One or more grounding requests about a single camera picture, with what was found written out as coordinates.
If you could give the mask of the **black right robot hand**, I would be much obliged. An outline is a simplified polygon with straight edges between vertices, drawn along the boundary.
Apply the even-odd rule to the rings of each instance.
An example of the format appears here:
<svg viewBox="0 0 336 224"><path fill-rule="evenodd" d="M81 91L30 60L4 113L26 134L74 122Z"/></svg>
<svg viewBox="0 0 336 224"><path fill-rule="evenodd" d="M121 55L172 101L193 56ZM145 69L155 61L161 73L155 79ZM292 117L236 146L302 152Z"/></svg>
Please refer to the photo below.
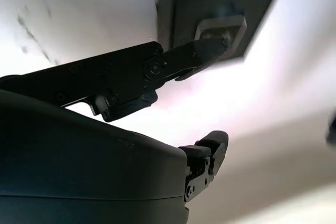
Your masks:
<svg viewBox="0 0 336 224"><path fill-rule="evenodd" d="M111 122L227 51L157 42L1 78L1 223L187 223L186 203L217 175L228 135L173 147Z"/></svg>

